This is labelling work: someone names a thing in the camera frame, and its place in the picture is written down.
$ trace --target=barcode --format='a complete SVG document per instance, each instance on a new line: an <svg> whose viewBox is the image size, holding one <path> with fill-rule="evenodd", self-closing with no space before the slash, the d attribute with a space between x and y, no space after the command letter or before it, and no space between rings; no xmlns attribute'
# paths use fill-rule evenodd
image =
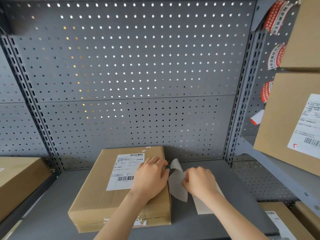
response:
<svg viewBox="0 0 320 240"><path fill-rule="evenodd" d="M304 139L304 142L307 143L307 144L316 146L316 147L320 147L320 140L315 140L315 139L312 139L310 137L306 137Z"/></svg>
<svg viewBox="0 0 320 240"><path fill-rule="evenodd" d="M134 176L122 176L118 177L118 181L126 181L126 180L133 180Z"/></svg>

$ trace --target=hand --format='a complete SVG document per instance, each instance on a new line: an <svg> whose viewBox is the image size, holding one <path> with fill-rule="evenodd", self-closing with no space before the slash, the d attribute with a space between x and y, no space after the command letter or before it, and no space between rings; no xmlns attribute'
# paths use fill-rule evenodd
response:
<svg viewBox="0 0 320 240"><path fill-rule="evenodd" d="M163 165L168 165L165 159L149 157L139 165L134 174L131 192L136 193L145 203L160 193L167 183L170 170L166 169L161 173Z"/></svg>
<svg viewBox="0 0 320 240"><path fill-rule="evenodd" d="M209 169L203 167L189 168L186 170L186 178L182 186L193 196L205 202L210 196L219 193L216 179Z"/></svg>

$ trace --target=cardboard box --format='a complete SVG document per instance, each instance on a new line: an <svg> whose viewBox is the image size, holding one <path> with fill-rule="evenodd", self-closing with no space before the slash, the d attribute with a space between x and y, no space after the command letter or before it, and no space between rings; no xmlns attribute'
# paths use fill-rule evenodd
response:
<svg viewBox="0 0 320 240"><path fill-rule="evenodd" d="M315 239L320 239L320 218L309 207L297 201L291 211Z"/></svg>
<svg viewBox="0 0 320 240"><path fill-rule="evenodd" d="M39 157L0 157L0 222L50 175Z"/></svg>
<svg viewBox="0 0 320 240"><path fill-rule="evenodd" d="M320 74L277 73L253 148L320 176L319 137L306 132L296 133L311 94L320 97ZM303 130L307 128L313 134L319 134L314 125Z"/></svg>
<svg viewBox="0 0 320 240"><path fill-rule="evenodd" d="M295 71L320 71L320 0L302 0L280 66Z"/></svg>
<svg viewBox="0 0 320 240"><path fill-rule="evenodd" d="M154 156L164 158L162 146L104 149L101 151L68 211L68 215L79 233L101 230L130 191L133 175L138 165L148 157ZM131 169L133 173L123 174L123 171L113 171L115 163L116 169L119 170L120 163L128 161L130 161L130 165L136 165ZM167 184L142 209L134 228L170 224L171 198Z"/></svg>
<svg viewBox="0 0 320 240"><path fill-rule="evenodd" d="M268 216L279 229L282 239L294 239L290 237L292 234L297 240L315 240L282 202L260 202L259 205L268 212Z"/></svg>

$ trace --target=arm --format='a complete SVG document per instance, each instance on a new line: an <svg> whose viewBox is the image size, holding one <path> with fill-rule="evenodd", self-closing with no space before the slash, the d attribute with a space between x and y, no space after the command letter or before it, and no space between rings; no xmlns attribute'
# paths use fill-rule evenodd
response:
<svg viewBox="0 0 320 240"><path fill-rule="evenodd" d="M233 240L268 240L251 222L241 215L217 190L210 170L189 168L182 181L184 188L202 200L219 219Z"/></svg>
<svg viewBox="0 0 320 240"><path fill-rule="evenodd" d="M165 187L169 169L161 173L165 159L148 158L134 174L132 189L94 240L126 240L146 203Z"/></svg>

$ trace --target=red sticker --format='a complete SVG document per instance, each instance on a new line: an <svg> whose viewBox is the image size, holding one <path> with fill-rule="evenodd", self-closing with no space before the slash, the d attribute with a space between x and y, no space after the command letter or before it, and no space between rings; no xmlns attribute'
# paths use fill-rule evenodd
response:
<svg viewBox="0 0 320 240"><path fill-rule="evenodd" d="M269 56L268 70L272 70L280 66L286 47L286 44L278 44L274 47Z"/></svg>
<svg viewBox="0 0 320 240"><path fill-rule="evenodd" d="M261 89L261 100L262 102L266 103L268 101L270 91L272 88L273 81L266 82L263 84L262 89Z"/></svg>
<svg viewBox="0 0 320 240"><path fill-rule="evenodd" d="M277 35L288 11L293 6L292 3L284 0L277 0L270 8L263 28L271 34Z"/></svg>

